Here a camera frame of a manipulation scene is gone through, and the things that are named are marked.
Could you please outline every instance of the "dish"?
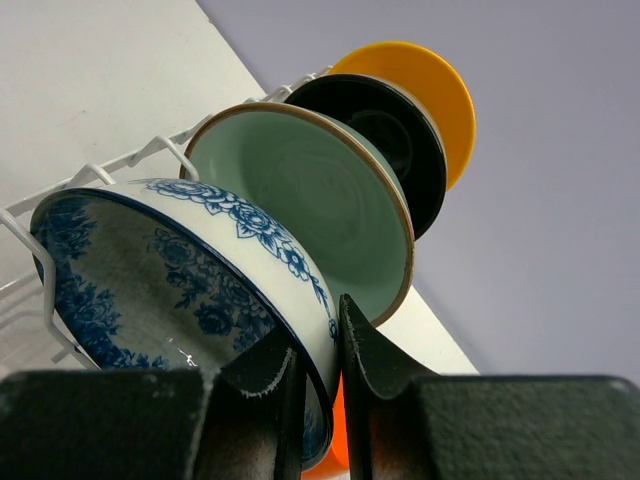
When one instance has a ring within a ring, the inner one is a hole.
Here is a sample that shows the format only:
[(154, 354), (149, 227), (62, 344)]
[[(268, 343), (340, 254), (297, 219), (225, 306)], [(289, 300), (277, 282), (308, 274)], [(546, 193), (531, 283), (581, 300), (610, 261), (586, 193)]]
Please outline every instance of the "dish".
[(447, 163), (437, 127), (420, 102), (389, 82), (355, 74), (316, 78), (284, 102), (328, 115), (366, 137), (400, 180), (416, 240), (429, 229), (444, 202)]
[(335, 301), (349, 292), (374, 325), (398, 309), (411, 286), (413, 228), (398, 179), (362, 135), (303, 108), (247, 103), (209, 120), (185, 155), (200, 181), (291, 231)]
[(308, 371), (303, 468), (324, 457), (339, 381), (334, 304), (262, 210), (213, 186), (147, 179), (53, 193), (31, 232), (55, 262), (60, 317), (101, 368), (215, 371), (282, 328)]
[(342, 73), (389, 81), (424, 105), (442, 135), (447, 156), (447, 190), (453, 188), (471, 160), (476, 138), (473, 101), (458, 72), (431, 50), (392, 41), (359, 48), (329, 71), (329, 75)]

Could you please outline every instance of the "yellow plate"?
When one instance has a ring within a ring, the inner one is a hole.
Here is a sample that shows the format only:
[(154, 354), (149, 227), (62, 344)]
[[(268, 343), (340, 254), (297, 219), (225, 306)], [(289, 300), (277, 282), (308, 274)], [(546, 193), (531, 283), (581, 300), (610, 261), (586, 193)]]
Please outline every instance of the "yellow plate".
[(402, 87), (429, 111), (447, 156), (447, 190), (471, 160), (476, 115), (467, 86), (438, 54), (407, 42), (381, 42), (351, 52), (330, 71), (370, 75)]

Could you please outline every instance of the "black metal clamp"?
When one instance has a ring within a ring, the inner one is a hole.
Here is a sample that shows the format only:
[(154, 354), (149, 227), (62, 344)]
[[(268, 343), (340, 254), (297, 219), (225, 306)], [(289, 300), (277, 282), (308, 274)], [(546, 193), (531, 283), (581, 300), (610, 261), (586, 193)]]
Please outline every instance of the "black metal clamp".
[[(629, 382), (438, 376), (340, 307), (352, 479), (640, 478)], [(305, 378), (277, 330), (208, 377), (17, 373), (0, 384), (0, 478), (298, 479)]]

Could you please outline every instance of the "blue and white porcelain bowl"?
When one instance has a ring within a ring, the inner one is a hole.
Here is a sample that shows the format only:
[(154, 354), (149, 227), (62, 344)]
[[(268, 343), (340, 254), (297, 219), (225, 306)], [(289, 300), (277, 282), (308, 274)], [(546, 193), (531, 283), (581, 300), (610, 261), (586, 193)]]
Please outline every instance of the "blue and white porcelain bowl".
[(338, 388), (334, 302), (264, 211), (190, 180), (56, 192), (32, 234), (56, 265), (56, 309), (101, 368), (216, 371), (282, 328), (307, 362), (303, 468), (325, 455)]

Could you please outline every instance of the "gray wall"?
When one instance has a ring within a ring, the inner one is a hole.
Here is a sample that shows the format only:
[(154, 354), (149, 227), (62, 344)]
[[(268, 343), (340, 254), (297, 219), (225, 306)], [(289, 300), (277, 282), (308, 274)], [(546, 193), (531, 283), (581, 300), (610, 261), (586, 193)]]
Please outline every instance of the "gray wall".
[(640, 383), (640, 4), (199, 2), (267, 90), (381, 40), (447, 58), (478, 137), (416, 288), (482, 372)]

